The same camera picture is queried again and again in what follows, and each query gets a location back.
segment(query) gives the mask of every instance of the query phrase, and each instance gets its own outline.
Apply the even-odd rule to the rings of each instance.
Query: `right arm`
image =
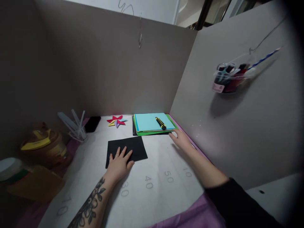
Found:
[[[235,180],[225,176],[193,148],[183,131],[174,129],[174,132],[177,138],[172,133],[169,136],[189,157],[197,178],[225,219],[227,227],[281,227]]]

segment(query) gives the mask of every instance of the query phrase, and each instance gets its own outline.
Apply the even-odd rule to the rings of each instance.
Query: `floral tattoo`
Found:
[[[88,222],[91,224],[92,220],[96,218],[96,212],[93,211],[98,205],[98,201],[102,201],[101,194],[105,191],[105,188],[101,188],[102,184],[105,182],[105,179],[102,177],[101,180],[97,183],[92,193],[89,195],[88,199],[82,205],[80,210],[77,212],[74,219],[69,224],[68,228],[79,228],[85,226],[85,218],[89,219]]]

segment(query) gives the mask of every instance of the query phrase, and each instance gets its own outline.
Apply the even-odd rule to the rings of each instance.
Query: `white lid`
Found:
[[[17,158],[6,158],[0,161],[0,181],[5,181],[22,169],[22,162]]]

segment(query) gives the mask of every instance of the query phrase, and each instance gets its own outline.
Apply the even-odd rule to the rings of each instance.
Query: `black smartphone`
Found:
[[[101,117],[90,117],[89,121],[85,125],[85,132],[94,132],[99,124]]]

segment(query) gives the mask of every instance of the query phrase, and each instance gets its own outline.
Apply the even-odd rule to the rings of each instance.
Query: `pink label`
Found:
[[[225,88],[224,85],[219,85],[219,84],[213,83],[212,90],[213,90],[214,92],[221,93],[221,92],[223,92],[224,88]]]

